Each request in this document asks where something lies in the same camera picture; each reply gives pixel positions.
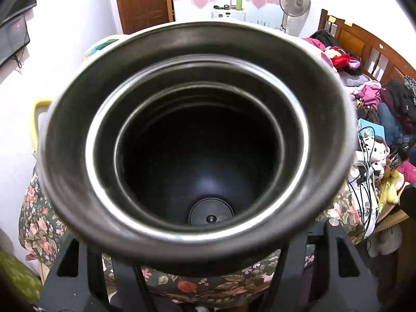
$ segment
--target pot rim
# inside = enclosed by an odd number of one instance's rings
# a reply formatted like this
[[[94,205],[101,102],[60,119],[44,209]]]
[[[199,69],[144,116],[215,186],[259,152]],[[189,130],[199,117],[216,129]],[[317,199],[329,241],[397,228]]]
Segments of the pot rim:
[[[268,84],[272,87],[276,88],[276,91],[284,98],[284,100],[290,105],[291,110],[293,111],[294,117],[299,125],[299,131],[302,133],[300,138],[302,139],[301,147],[300,147],[300,160],[297,165],[297,169],[295,171],[294,176],[290,180],[290,183],[286,186],[286,188],[280,193],[280,195],[273,200],[271,204],[269,204],[266,208],[264,208],[261,212],[256,214],[254,217],[251,217],[242,223],[231,225],[230,227],[218,227],[218,230],[209,231],[209,232],[172,232],[167,229],[152,227],[148,224],[140,222],[139,220],[133,218],[127,212],[120,209],[108,196],[105,188],[102,186],[99,177],[96,172],[95,167],[95,159],[94,159],[94,148],[96,146],[97,135],[100,130],[101,125],[104,123],[107,114],[112,110],[112,108],[120,101],[122,97],[124,97],[131,89],[137,87],[138,82],[141,79],[145,79],[147,76],[162,70],[164,68],[174,66],[180,63],[195,63],[199,60],[199,62],[210,62],[210,63],[222,63],[228,64],[233,69],[239,70],[240,72],[249,72],[251,75],[259,78],[265,84]],[[123,129],[129,124],[129,122],[134,118],[134,116],[144,107],[149,105],[155,99],[159,97],[163,97],[167,93],[174,92],[178,88],[194,88],[194,86],[188,87],[172,87],[168,89],[164,89],[158,92],[156,95],[152,95],[151,97],[147,98],[143,101],[136,109],[130,114],[130,116],[124,122],[122,128],[119,131],[119,135],[117,137],[117,142],[120,140],[120,133],[122,133]],[[273,119],[274,127],[279,127],[274,115],[270,112],[270,110],[264,105],[259,99],[254,97],[252,94],[241,90],[237,87],[230,87],[228,91],[233,91],[235,93],[239,93],[244,97],[250,99],[254,103],[256,103],[263,111],[266,111],[268,117]],[[276,210],[279,209],[281,205],[283,205],[292,193],[295,191],[300,179],[304,175],[306,163],[309,156],[309,128],[308,122],[306,119],[306,115],[303,111],[303,107],[301,106],[300,102],[292,93],[292,91],[276,76],[268,72],[267,70],[242,59],[225,56],[225,55],[218,55],[218,54],[196,54],[196,55],[185,55],[180,56],[168,60],[164,60],[162,62],[158,62],[153,64],[150,67],[144,68],[143,70],[137,72],[128,80],[123,82],[120,86],[118,86],[101,104],[100,108],[96,112],[90,128],[87,134],[87,141],[85,146],[85,163],[87,167],[87,175],[89,181],[92,185],[92,188],[101,202],[101,204],[106,208],[106,210],[110,213],[113,218],[117,219],[133,231],[141,233],[151,238],[160,239],[164,241],[170,242],[177,242],[177,243],[200,243],[205,241],[212,241],[215,239],[221,239],[224,237],[232,237],[236,234],[244,233],[245,231],[254,228],[255,226],[260,225],[265,220],[267,220],[271,215],[273,215]],[[261,200],[265,197],[270,197],[270,192],[275,187],[275,183],[277,181],[276,174],[279,175],[279,171],[275,171],[275,176],[273,182],[268,186],[268,188],[263,192],[261,197],[257,200]]]

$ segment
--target floral fabric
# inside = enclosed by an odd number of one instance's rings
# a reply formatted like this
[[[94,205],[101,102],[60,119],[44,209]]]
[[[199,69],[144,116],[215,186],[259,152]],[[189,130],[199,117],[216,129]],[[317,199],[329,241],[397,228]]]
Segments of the floral fabric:
[[[358,215],[351,208],[351,193],[343,187],[317,220],[337,218],[353,242],[357,243],[362,239],[363,228],[357,219]],[[19,219],[20,244],[50,268],[65,240],[65,230],[65,225],[53,211],[49,200],[43,196],[34,170]],[[308,245],[305,266],[313,262],[313,252],[314,246]],[[248,268],[220,277],[189,278],[163,273],[147,266],[142,266],[141,270],[149,289],[154,293],[182,302],[225,308],[247,304],[266,290],[279,255],[280,250],[276,250]],[[111,257],[103,254],[102,259],[106,280],[114,281]]]

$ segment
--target shiny metal rim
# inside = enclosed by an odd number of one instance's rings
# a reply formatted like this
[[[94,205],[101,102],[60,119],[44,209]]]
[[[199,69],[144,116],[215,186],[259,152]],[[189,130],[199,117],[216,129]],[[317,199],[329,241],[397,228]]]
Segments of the shiny metal rim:
[[[105,120],[106,116],[111,112],[112,108],[126,95],[129,90],[135,88],[138,82],[149,75],[154,74],[155,72],[179,65],[179,64],[196,64],[196,63],[204,63],[209,65],[221,64],[221,65],[228,65],[231,69],[238,70],[245,72],[246,74],[251,74],[256,76],[259,80],[264,81],[268,85],[273,86],[276,90],[280,93],[280,95],[290,104],[292,107],[292,111],[296,117],[296,120],[299,124],[300,132],[303,137],[303,142],[301,144],[301,158],[296,170],[294,177],[292,178],[290,184],[286,187],[283,193],[276,198],[276,200],[270,204],[267,208],[265,208],[262,212],[258,215],[249,218],[248,220],[242,222],[241,224],[224,228],[222,230],[217,231],[210,231],[210,232],[199,232],[199,233],[192,233],[192,232],[172,232],[168,230],[163,230],[156,227],[151,227],[147,224],[144,224],[137,219],[131,217],[126,212],[121,210],[107,195],[105,188],[100,183],[99,177],[96,173],[96,163],[94,160],[94,147],[96,145],[97,134],[99,132],[100,126],[102,125],[103,121]],[[267,109],[267,107],[261,103],[257,98],[253,97],[253,95],[242,91],[237,87],[231,88],[233,92],[237,93],[245,93],[246,97],[249,97],[252,101],[258,103],[262,109]],[[126,126],[128,122],[134,117],[134,115],[140,111],[146,104],[149,104],[150,100],[145,100],[142,104],[140,104],[137,109],[134,111],[133,114],[129,116],[126,120]],[[307,159],[309,155],[309,129],[307,124],[306,115],[303,111],[300,102],[296,98],[296,96],[286,87],[282,81],[280,81],[276,76],[268,72],[267,70],[252,64],[250,62],[236,59],[234,57],[223,56],[223,55],[186,55],[174,59],[169,59],[166,61],[162,61],[156,63],[140,72],[132,76],[129,80],[121,84],[117,89],[115,89],[103,102],[103,104],[98,109],[94,119],[91,123],[91,126],[88,131],[86,147],[85,147],[85,162],[87,168],[87,174],[89,180],[91,182],[92,188],[97,195],[101,204],[108,210],[108,212],[113,216],[115,219],[120,221],[121,223],[125,224],[129,228],[134,231],[137,231],[141,234],[147,235],[152,238],[161,239],[164,241],[172,241],[172,242],[186,242],[186,243],[198,243],[204,241],[212,241],[224,237],[230,237],[236,234],[240,234],[246,230],[253,228],[254,226],[260,224],[264,220],[266,220],[269,216],[271,216],[285,201],[288,200],[290,195],[296,189],[298,182],[300,181],[302,175],[304,174],[304,170],[306,167]],[[272,189],[272,186],[263,194],[267,196]]]

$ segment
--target wooden headboard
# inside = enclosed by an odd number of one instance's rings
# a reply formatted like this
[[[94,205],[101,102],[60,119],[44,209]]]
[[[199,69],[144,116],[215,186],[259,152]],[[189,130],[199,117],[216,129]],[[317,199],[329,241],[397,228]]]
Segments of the wooden headboard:
[[[345,20],[329,16],[328,11],[323,9],[318,30],[328,29],[328,26],[332,28],[334,24],[336,25],[334,36],[341,47],[360,56],[363,67],[366,67],[367,63],[369,63],[368,61],[373,49],[378,52],[375,56],[374,64],[370,69],[371,71],[363,69],[364,74],[375,80],[374,73],[379,66],[380,59],[382,58],[385,61],[384,56],[388,62],[381,78],[378,78],[381,84],[386,84],[391,78],[403,81],[404,75],[409,75],[416,79],[416,70],[389,45],[356,24],[351,25],[345,22]]]

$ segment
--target brown wooden door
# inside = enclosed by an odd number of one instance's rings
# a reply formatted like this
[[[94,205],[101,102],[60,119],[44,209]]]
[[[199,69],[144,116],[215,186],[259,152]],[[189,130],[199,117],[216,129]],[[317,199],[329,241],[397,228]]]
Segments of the brown wooden door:
[[[169,22],[165,0],[117,0],[125,34]]]

